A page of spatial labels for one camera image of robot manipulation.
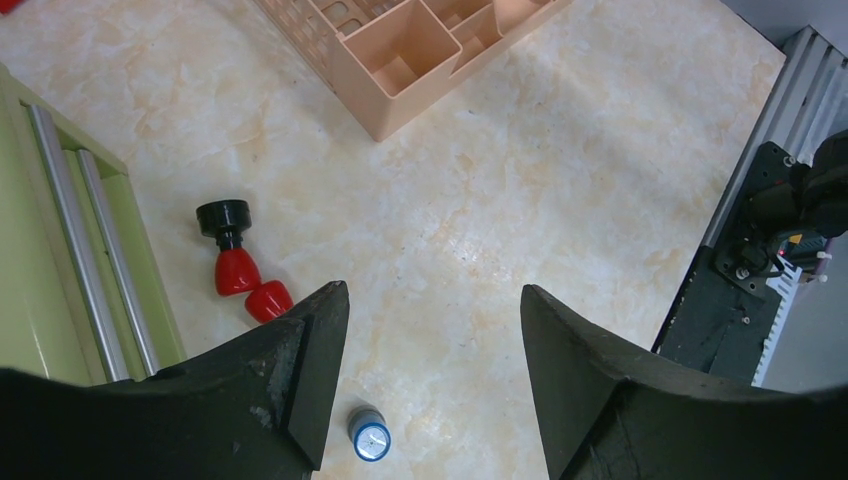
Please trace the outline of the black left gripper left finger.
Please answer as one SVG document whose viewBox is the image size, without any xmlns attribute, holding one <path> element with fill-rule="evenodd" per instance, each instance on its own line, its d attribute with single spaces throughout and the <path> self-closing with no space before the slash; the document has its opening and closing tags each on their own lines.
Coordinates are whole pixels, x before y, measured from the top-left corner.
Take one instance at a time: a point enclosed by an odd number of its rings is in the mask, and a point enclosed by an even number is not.
<svg viewBox="0 0 848 480">
<path fill-rule="evenodd" d="M 350 301 L 291 310 L 142 381 L 1 372 L 5 479 L 308 479 L 321 468 Z"/>
</svg>

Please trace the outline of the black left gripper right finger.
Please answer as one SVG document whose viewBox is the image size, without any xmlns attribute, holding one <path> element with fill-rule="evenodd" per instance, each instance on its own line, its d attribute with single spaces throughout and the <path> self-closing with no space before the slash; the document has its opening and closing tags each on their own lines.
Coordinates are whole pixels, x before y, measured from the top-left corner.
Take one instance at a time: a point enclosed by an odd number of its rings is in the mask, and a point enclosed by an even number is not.
<svg viewBox="0 0 848 480">
<path fill-rule="evenodd" d="M 784 393 L 673 363 L 523 288 L 552 479 L 843 479 L 847 390 Z"/>
</svg>

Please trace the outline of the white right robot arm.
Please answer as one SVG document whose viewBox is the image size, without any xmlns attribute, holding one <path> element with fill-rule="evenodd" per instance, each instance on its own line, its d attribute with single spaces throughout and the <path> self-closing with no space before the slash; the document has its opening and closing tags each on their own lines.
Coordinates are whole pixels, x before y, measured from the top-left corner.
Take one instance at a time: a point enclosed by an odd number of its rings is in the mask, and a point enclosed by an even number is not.
<svg viewBox="0 0 848 480">
<path fill-rule="evenodd" d="M 796 164 L 789 179 L 753 195 L 749 221 L 767 237 L 814 233 L 825 238 L 847 231 L 847 132 L 817 148 L 812 163 Z"/>
</svg>

